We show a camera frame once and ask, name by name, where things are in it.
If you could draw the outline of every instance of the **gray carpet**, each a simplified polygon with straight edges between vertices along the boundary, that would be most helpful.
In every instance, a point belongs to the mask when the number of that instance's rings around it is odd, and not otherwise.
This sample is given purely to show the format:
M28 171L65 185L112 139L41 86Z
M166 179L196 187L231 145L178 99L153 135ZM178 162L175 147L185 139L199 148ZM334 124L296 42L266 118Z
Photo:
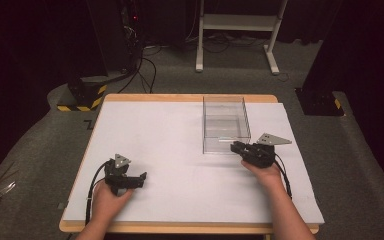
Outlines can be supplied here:
M217 45L206 47L217 50ZM384 174L353 117L346 96L335 92L346 116L305 116L294 93L301 87L320 44L276 43L275 57L282 72L271 75L261 45L204 52L204 71L195 72L195 51L163 48L147 56L157 66L155 93L273 94L285 105L314 193L326 223L318 239L384 239ZM145 55L157 48L145 50ZM150 81L152 66L141 73ZM108 85L106 94L127 80ZM60 112L56 109L66 86L48 95L49 113L18 141L0 166L0 176L14 175L17 186L0 204L0 239L66 239L59 230L65 203L92 133L85 120L99 113ZM123 91L142 93L139 77ZM120 239L262 239L261 236L129 235Z

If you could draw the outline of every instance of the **metal stand leg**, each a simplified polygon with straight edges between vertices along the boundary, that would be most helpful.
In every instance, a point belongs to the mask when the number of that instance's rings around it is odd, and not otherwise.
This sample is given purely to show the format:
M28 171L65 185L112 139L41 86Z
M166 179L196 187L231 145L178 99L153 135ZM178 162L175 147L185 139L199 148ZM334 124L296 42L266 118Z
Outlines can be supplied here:
M196 51L196 71L204 70L204 51L202 48L202 39L204 35L204 0L201 0L201 9L199 14L199 34L198 34L198 49Z
M279 68L277 67L276 60L274 59L274 56L273 56L273 47L274 47L274 43L276 42L276 37L279 32L280 24L282 23L283 13L285 12L287 2L288 0L282 1L279 13L277 14L276 23L274 25L273 32L270 37L270 43L269 45L264 45L264 53L267 56L267 60L270 65L270 70L273 75L279 75L280 73Z

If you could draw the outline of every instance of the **transparent container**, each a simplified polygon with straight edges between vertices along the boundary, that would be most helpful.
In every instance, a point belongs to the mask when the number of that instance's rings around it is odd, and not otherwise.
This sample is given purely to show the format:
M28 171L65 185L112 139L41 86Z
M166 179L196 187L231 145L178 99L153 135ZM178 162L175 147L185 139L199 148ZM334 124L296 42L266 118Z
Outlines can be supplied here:
M230 144L234 141L249 143L249 131L243 97L204 96L203 152L234 154Z

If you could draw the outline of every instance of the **human hand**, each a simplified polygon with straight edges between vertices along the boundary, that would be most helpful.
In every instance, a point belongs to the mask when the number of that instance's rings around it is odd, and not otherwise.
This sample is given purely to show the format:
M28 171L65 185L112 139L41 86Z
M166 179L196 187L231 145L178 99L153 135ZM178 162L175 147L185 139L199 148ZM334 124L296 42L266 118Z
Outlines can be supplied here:
M263 185L267 190L283 187L280 170L276 164L271 165L267 168L258 168L244 160L241 161L242 165L251 171L258 182Z
M134 189L128 189L122 196L117 197L105 181L98 182L93 191L91 221L110 224L126 205L133 192Z

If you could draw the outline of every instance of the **white stand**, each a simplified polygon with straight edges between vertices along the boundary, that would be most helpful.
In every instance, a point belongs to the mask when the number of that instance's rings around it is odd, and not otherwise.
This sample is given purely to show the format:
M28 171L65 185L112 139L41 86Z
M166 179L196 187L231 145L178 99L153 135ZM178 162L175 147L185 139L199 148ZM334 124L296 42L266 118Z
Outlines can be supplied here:
M273 56L273 47L282 23L283 13L285 12L288 0L282 0L280 10L276 16L254 16L254 15L225 15L225 14L204 14L204 0L201 0L199 18L198 49L196 55L196 71L204 70L204 51L202 39L204 29L218 30L244 30L244 31L265 31L272 32L269 45L264 45L264 53L270 65L273 75L279 74L276 60Z

